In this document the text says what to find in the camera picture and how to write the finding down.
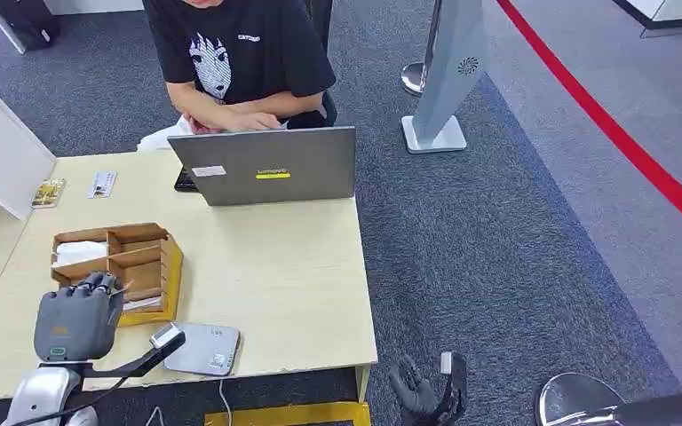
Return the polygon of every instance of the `yellow sticker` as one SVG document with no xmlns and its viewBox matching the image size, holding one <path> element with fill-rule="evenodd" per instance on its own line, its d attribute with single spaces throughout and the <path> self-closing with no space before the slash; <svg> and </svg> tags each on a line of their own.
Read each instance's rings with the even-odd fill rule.
<svg viewBox="0 0 682 426">
<path fill-rule="evenodd" d="M 266 175 L 255 175 L 257 179 L 288 179 L 291 178 L 291 173 L 270 173 Z"/>
</svg>

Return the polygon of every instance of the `gray carpet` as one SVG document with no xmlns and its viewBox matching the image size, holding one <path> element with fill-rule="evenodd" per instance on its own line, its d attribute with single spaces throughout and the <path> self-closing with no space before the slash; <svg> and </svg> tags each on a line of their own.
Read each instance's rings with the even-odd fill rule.
<svg viewBox="0 0 682 426">
<path fill-rule="evenodd" d="M 625 398 L 677 391 L 489 78 L 457 113 L 465 152 L 406 152 L 399 119 L 416 101 L 396 74 L 424 51 L 429 12 L 414 0 L 338 0 L 334 9 L 333 95 L 339 123 L 359 132 L 357 199 L 380 358 L 369 385 L 373 422 L 400 422 L 385 372 L 403 353 L 436 382 L 439 352 L 464 354 L 472 371 L 465 422 L 473 424 L 531 424 L 537 388 L 567 370 L 600 376 Z M 0 63 L 9 64 L 0 94 L 53 152 L 130 150 L 174 119 L 142 14 L 64 22 L 66 35 L 49 51 L 18 58 L 0 43 Z M 222 410 L 215 389 L 122 390 L 101 415 L 144 424 L 160 404 L 167 423 L 200 424 L 203 413 Z M 237 381 L 226 391 L 237 407 L 278 406 L 350 399 L 354 385 L 342 370 Z M 0 416 L 6 408 L 1 401 Z"/>
<path fill-rule="evenodd" d="M 611 1 L 512 1 L 682 183 L 682 35 L 639 39 L 639 23 Z M 599 131 L 500 6 L 484 5 L 492 80 L 682 383 L 682 214 Z"/>
</svg>

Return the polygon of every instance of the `cardboard box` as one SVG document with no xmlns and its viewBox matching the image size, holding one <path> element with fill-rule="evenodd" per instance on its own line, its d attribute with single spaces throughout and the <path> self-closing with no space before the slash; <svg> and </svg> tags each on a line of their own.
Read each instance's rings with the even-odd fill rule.
<svg viewBox="0 0 682 426">
<path fill-rule="evenodd" d="M 105 241 L 107 256 L 52 268 L 51 277 L 59 287 L 68 287 L 91 272 L 111 272 L 125 286 L 124 302 L 161 297 L 160 306 L 126 311 L 121 327 L 176 319 L 181 285 L 181 248 L 158 224 L 124 225 L 60 233 L 53 238 L 52 253 L 62 242 Z M 52 263 L 56 255 L 52 254 Z"/>
</svg>

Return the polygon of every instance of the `black bag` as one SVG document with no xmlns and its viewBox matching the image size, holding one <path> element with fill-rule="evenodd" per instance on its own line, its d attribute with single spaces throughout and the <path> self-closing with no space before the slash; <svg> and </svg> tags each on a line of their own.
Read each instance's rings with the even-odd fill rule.
<svg viewBox="0 0 682 426">
<path fill-rule="evenodd" d="M 59 20 L 43 0 L 0 0 L 0 14 L 25 49 L 44 49 L 59 35 Z"/>
</svg>

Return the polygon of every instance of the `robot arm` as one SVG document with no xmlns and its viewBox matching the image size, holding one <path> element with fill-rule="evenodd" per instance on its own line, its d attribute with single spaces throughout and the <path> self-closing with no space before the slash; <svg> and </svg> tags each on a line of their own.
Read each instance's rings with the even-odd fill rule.
<svg viewBox="0 0 682 426">
<path fill-rule="evenodd" d="M 96 371 L 90 359 L 108 355 L 123 311 L 114 275 L 94 272 L 85 280 L 47 293 L 38 308 L 34 345 L 44 361 L 27 373 L 14 394 L 2 426 L 97 426 L 92 405 L 128 378 L 141 377 L 178 349 L 186 337 L 174 324 L 151 336 L 153 348 L 110 371 Z M 89 404 L 65 409 L 87 377 L 118 377 L 119 382 Z"/>
</svg>

